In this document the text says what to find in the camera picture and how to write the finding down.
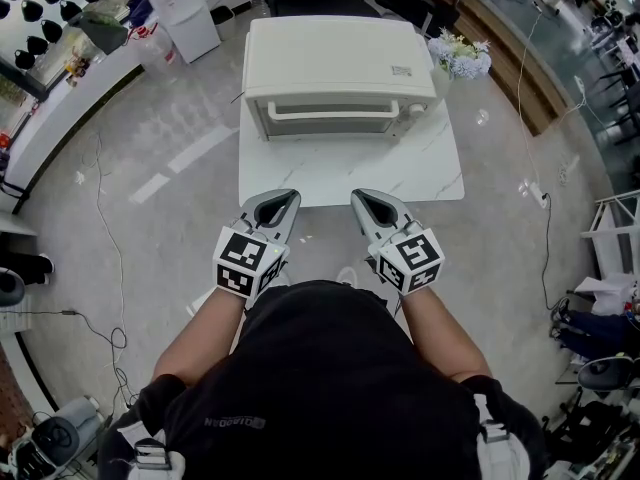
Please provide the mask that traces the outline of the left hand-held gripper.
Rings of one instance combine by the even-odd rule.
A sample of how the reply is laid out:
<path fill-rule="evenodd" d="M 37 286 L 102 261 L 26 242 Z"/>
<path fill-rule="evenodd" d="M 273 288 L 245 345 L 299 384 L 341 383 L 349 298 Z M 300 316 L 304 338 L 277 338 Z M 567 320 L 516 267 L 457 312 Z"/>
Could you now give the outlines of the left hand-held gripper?
<path fill-rule="evenodd" d="M 222 228 L 213 255 L 215 285 L 244 299 L 257 299 L 278 277 L 290 248 L 301 205 L 293 189 L 275 189 L 254 195 L 242 205 L 241 215 Z"/>

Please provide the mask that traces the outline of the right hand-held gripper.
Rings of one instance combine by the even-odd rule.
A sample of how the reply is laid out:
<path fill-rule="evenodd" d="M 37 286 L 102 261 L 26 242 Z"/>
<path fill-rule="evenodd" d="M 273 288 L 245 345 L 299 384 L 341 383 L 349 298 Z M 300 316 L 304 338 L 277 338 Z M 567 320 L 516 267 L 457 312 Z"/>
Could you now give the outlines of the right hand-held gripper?
<path fill-rule="evenodd" d="M 358 188 L 351 193 L 351 207 L 362 234 L 371 243 L 374 271 L 401 296 L 435 282 L 445 260 L 431 228 L 413 220 L 400 199 L 382 191 Z M 380 228 L 394 228 L 381 238 Z"/>

